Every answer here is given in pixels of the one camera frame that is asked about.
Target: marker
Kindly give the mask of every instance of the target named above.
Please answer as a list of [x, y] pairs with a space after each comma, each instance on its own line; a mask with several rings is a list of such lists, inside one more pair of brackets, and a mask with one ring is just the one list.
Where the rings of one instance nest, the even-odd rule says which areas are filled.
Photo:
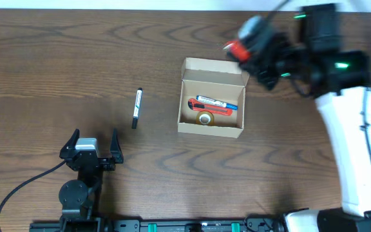
[[227, 108], [227, 109], [232, 109], [232, 110], [237, 110], [238, 109], [238, 107], [236, 105], [229, 104], [229, 103], [222, 102], [222, 101], [215, 100], [215, 99], [211, 99], [211, 98], [208, 98], [208, 97], [199, 96], [199, 95], [197, 95], [197, 100], [202, 102], [202, 103], [212, 104], [214, 106], [219, 106], [219, 107], [223, 107], [223, 108]]
[[142, 88], [138, 88], [137, 97], [135, 98], [133, 125], [131, 126], [131, 128], [133, 129], [137, 128], [138, 116], [140, 114], [141, 98], [142, 98]]

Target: brown wooden surface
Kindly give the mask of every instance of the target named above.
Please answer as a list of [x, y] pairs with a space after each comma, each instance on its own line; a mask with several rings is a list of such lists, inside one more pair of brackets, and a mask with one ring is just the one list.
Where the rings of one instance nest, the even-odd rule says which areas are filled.
[[[109, 155], [114, 127], [125, 163], [104, 177], [101, 210], [112, 217], [244, 217], [338, 207], [338, 174], [314, 102], [282, 81], [247, 85], [239, 139], [179, 134], [185, 57], [225, 59], [224, 42], [253, 12], [0, 10], [0, 202], [22, 181], [60, 163], [75, 128]], [[295, 29], [291, 16], [274, 23]], [[365, 48], [364, 24], [344, 16], [347, 48]], [[143, 87], [138, 129], [135, 92]], [[61, 215], [63, 166], [14, 195], [3, 231]]]

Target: black marker cap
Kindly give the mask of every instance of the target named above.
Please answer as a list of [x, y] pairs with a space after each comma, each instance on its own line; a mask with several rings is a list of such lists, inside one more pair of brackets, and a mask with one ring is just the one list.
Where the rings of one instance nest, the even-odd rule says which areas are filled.
[[133, 124], [131, 125], [131, 129], [136, 129], [138, 123], [138, 118], [133, 118]]

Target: tape roll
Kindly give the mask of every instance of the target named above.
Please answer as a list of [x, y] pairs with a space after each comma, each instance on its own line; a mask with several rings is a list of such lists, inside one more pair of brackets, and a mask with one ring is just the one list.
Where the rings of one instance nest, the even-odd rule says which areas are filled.
[[208, 111], [201, 111], [197, 114], [196, 124], [212, 126], [214, 125], [214, 116]]

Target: open box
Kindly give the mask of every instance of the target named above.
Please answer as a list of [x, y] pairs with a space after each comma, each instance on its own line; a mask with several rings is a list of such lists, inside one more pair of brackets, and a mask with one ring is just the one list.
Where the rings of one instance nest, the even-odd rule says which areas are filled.
[[[182, 66], [178, 132], [237, 138], [244, 130], [245, 85], [249, 74], [237, 63], [185, 58]], [[231, 116], [214, 115], [214, 126], [196, 124], [199, 111], [189, 108], [188, 100], [197, 95], [238, 106]]]

